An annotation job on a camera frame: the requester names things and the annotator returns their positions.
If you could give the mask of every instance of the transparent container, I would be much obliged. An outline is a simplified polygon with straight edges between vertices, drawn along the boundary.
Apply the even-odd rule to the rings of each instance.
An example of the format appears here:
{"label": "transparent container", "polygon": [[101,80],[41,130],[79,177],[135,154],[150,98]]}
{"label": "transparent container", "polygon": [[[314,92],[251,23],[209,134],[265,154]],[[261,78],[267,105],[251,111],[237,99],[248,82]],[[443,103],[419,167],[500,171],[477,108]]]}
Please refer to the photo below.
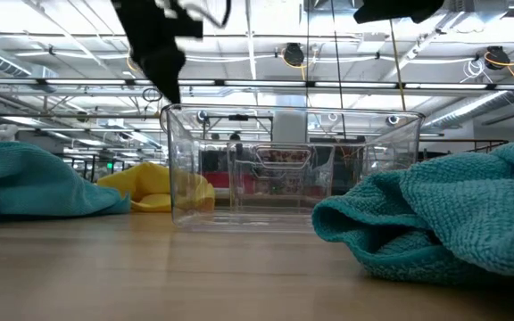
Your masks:
{"label": "transparent container", "polygon": [[408,168],[423,120],[402,111],[185,104],[161,117],[177,226],[279,232],[309,232],[321,200],[372,173]]}

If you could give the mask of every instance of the yellow object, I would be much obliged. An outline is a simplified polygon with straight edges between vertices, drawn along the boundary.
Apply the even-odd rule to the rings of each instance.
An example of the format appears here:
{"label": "yellow object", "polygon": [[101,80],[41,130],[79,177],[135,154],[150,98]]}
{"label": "yellow object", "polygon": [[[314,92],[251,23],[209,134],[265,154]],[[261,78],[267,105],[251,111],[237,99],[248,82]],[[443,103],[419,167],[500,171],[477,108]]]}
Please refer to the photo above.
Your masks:
{"label": "yellow object", "polygon": [[[205,177],[179,169],[174,171],[177,186],[176,204],[181,210],[212,211],[215,203],[213,186]],[[170,170],[153,163],[142,163],[131,169],[103,177],[100,186],[116,188],[123,197],[130,195],[136,212],[171,212]]]}

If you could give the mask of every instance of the wooden table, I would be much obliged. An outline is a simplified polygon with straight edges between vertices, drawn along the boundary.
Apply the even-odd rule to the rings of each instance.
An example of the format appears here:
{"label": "wooden table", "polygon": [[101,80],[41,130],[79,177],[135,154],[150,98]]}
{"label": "wooden table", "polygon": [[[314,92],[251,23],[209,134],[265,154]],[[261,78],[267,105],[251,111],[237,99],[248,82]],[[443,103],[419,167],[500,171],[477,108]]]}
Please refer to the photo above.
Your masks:
{"label": "wooden table", "polygon": [[315,235],[132,214],[0,224],[0,320],[514,320],[514,294],[373,280]]}

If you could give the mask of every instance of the ceiling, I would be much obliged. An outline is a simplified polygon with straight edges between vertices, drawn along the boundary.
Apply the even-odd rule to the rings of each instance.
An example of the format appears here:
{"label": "ceiling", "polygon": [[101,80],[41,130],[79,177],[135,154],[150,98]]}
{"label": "ceiling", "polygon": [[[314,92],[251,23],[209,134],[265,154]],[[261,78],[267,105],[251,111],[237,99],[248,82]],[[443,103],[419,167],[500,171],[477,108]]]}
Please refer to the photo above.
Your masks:
{"label": "ceiling", "polygon": [[[125,54],[129,43],[124,35],[110,0],[43,0],[39,1],[46,14],[73,35],[81,45],[92,54],[104,58],[104,66],[95,60],[84,57],[80,45],[64,35],[54,23],[27,6],[21,0],[0,0],[0,53],[17,59],[19,64],[31,66],[42,65],[54,71],[58,78],[142,78],[139,71],[133,71],[128,65]],[[225,0],[183,1],[182,4],[196,3],[220,17],[225,8]],[[315,81],[393,81],[396,76],[383,78],[394,71],[394,61],[369,59],[354,61],[360,56],[393,57],[394,46],[391,39],[390,25],[387,21],[357,24],[351,14],[339,13],[335,21],[331,16],[311,16],[301,12],[303,1],[299,0],[247,0],[234,1],[232,14],[224,29],[216,29],[204,22],[204,39],[179,39],[178,45],[194,60],[188,61],[181,71],[180,79],[256,79],[256,80],[302,80],[303,74],[308,80]],[[399,58],[409,52],[418,43],[424,42],[436,24],[443,18],[437,15],[421,24],[414,24],[409,19],[394,23],[396,50]],[[253,35],[253,54],[256,57],[255,71],[252,73],[250,63],[250,46],[248,20]],[[299,43],[304,52],[314,55],[313,63],[305,73],[300,69],[289,68],[280,56],[287,43]],[[442,82],[466,83],[513,83],[512,75],[507,69],[488,70],[485,74],[470,78],[465,69],[468,62],[446,61],[471,59],[477,53],[484,53],[489,45],[500,45],[514,62],[514,17],[504,17],[488,24],[467,23],[425,43],[412,63],[402,68],[402,82]],[[239,58],[239,62],[219,62],[216,57]],[[431,64],[417,61],[434,61]],[[7,95],[19,99],[34,110],[43,110],[44,96],[15,95],[13,86],[0,86]],[[227,96],[185,95],[185,103],[208,104],[259,104],[274,106],[282,102],[275,92],[237,92]],[[70,113],[87,111],[102,114],[134,114],[135,110],[153,114],[161,103],[148,103],[141,97],[136,101],[127,96],[76,96],[68,102],[61,102],[64,96],[50,95],[47,103],[57,104],[56,112]],[[402,99],[393,95],[339,95],[336,92],[310,95],[307,102],[313,107],[354,108],[366,110],[401,110]],[[456,101],[455,97],[434,95],[407,95],[407,110],[433,110]],[[11,107],[20,112],[33,112],[29,108]],[[330,126],[329,120],[322,126]],[[76,120],[61,119],[55,122],[65,127],[88,126],[78,124]],[[157,119],[130,119],[126,125],[130,128],[159,128]]]}

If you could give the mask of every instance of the blue towel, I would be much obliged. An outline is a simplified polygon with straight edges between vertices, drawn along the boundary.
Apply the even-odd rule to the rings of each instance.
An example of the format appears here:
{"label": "blue towel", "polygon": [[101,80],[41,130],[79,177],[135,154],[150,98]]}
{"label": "blue towel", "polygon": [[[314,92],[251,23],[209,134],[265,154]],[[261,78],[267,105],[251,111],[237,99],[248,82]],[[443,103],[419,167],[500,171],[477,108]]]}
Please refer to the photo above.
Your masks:
{"label": "blue towel", "polygon": [[80,217],[130,211],[115,189],[85,181],[35,145],[0,143],[0,215]]}
{"label": "blue towel", "polygon": [[514,277],[514,144],[376,174],[312,222],[376,277],[473,284]]}

